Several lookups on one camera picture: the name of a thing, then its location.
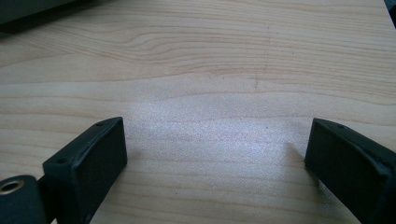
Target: wood grain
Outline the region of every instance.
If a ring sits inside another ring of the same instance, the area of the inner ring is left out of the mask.
[[[358,223],[304,168],[313,117],[396,149],[380,0],[93,1],[0,34],[0,178],[123,116],[92,223]]]

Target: screw hole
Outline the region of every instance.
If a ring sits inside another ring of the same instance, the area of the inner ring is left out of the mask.
[[[0,195],[9,194],[17,189],[20,189],[24,185],[23,180],[13,180],[0,187]]]
[[[62,164],[67,162],[67,158],[60,158],[59,160],[56,161],[58,164]]]

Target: black object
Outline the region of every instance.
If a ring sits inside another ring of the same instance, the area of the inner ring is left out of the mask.
[[[0,222],[89,223],[126,163],[122,118],[98,122],[45,161],[38,181],[0,182]]]
[[[305,166],[361,223],[396,223],[396,153],[348,127],[314,119]]]
[[[389,15],[392,18],[393,21],[393,25],[396,28],[396,6],[393,6],[390,11],[389,11]]]
[[[0,24],[8,21],[14,21],[73,1],[76,0],[1,0]]]

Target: black clamp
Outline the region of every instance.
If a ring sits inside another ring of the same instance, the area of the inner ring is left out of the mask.
[[[0,182],[0,222],[89,223],[126,163],[122,118],[98,122],[45,161],[38,181]]]

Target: light wood tabletop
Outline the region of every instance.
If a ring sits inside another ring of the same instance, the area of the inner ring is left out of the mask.
[[[29,22],[0,34],[0,179],[39,178],[121,116],[128,165],[92,223],[359,223],[304,168],[312,118],[396,150],[382,0],[109,0]]]

